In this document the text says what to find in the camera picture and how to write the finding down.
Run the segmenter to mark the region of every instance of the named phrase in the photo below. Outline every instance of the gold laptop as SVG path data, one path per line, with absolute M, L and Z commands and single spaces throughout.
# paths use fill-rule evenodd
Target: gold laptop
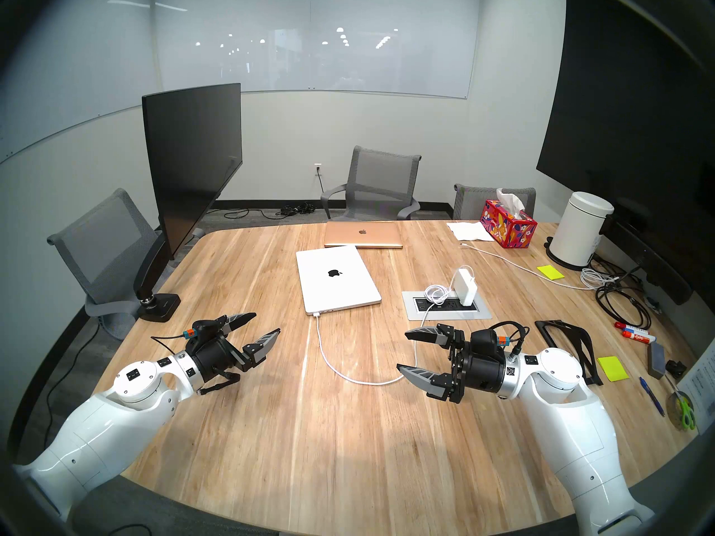
M 397 223 L 392 221 L 325 223 L 325 247 L 402 247 Z

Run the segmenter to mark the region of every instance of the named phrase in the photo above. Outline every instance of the gray carpet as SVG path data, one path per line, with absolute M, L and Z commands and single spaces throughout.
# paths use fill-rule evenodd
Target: gray carpet
M 283 219 L 276 217 L 277 212 L 278 209 L 263 209 L 264 216 L 259 211 L 245 213 L 221 210 L 207 214 L 198 224 L 198 227 L 208 233 L 234 228 L 327 221 L 327 215 L 323 210 Z M 333 216 L 342 213 L 341 209 L 331 209 L 330 211 Z M 225 214 L 228 217 L 241 218 L 227 219 Z M 412 218 L 449 219 L 449 216 L 444 212 L 418 211 L 413 213 Z M 186 244 L 170 264 L 176 267 L 186 257 L 186 254 L 196 241 L 194 239 Z M 44 449 L 44 433 L 49 423 L 49 413 L 45 402 L 47 392 L 67 373 L 79 348 L 89 340 L 95 329 L 97 329 L 97 321 L 90 319 L 64 353 L 48 383 L 45 384 L 45 388 L 32 410 L 20 442 L 17 457 L 19 464 L 30 463 L 42 453 Z M 120 344 L 119 340 L 109 336 L 100 328 L 97 335 L 82 350 L 82 353 L 77 357 L 77 364 L 50 396 L 53 423 L 49 432 L 48 443 L 54 439 L 67 416 L 92 395 L 100 376 L 102 376 Z M 148 526 L 154 536 L 195 536 L 203 534 L 216 536 L 273 536 L 278 534 L 273 530 L 243 525 L 242 523 L 189 508 L 148 491 L 123 477 L 116 477 L 92 491 L 77 508 L 72 519 L 72 526 L 80 536 L 106 535 L 117 527 L 134 523 L 142 523 Z M 144 528 L 135 527 L 127 528 L 117 534 L 118 536 L 146 536 L 148 532 Z

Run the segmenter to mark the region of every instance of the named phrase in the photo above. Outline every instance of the baseboard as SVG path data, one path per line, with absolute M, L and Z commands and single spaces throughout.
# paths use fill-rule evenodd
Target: baseboard
M 217 199 L 211 209 L 280 209 L 284 205 L 300 205 L 309 203 L 320 208 L 319 199 Z M 331 209 L 345 209 L 344 199 L 329 199 L 327 206 Z M 420 202 L 422 211 L 444 211 L 450 218 L 454 217 L 454 209 L 446 202 Z
M 15 460 L 17 457 L 17 450 L 20 447 L 20 441 L 22 440 L 22 434 L 25 432 L 25 426 L 27 426 L 27 421 L 30 418 L 35 404 L 37 403 L 40 394 L 47 384 L 54 368 L 61 360 L 64 352 L 70 346 L 74 339 L 82 330 L 82 327 L 89 320 L 88 314 L 84 311 L 84 306 L 74 315 L 67 328 L 64 329 L 62 334 L 60 334 L 57 341 L 54 343 L 49 353 L 45 356 L 40 364 L 39 368 L 35 372 L 30 384 L 28 385 L 25 393 L 20 400 L 20 405 L 17 407 L 15 412 L 15 417 L 12 420 L 12 425 L 10 426 L 10 433 L 7 438 L 7 452 L 10 457 L 10 461 Z

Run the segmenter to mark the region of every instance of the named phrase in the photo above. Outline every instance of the red marker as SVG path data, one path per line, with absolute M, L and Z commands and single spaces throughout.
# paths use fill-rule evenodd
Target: red marker
M 628 332 L 627 330 L 623 330 L 621 335 L 624 338 L 630 338 L 632 340 L 636 340 L 636 342 L 641 342 L 643 344 L 650 344 L 651 340 L 648 337 L 641 336 L 640 334 L 636 334 L 635 332 Z
M 641 336 L 648 336 L 647 330 L 643 330 L 642 328 L 632 327 L 631 325 L 625 324 L 623 322 L 615 322 L 615 323 L 613 323 L 613 326 L 616 328 L 620 328 L 621 330 L 630 330 L 631 332 L 635 332 L 636 334 L 640 334 Z

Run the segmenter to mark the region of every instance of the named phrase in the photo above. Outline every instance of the sticky note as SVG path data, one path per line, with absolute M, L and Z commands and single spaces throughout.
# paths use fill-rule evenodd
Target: sticky note
M 554 269 L 551 265 L 544 265 L 543 267 L 536 267 L 539 269 L 541 272 L 543 272 L 544 276 L 548 278 L 549 280 L 556 280 L 559 278 L 563 278 L 563 275 Z
M 629 378 L 628 373 L 623 368 L 623 365 L 621 365 L 621 362 L 618 361 L 618 357 L 599 357 L 599 363 L 601 369 L 604 370 L 607 378 L 611 382 Z

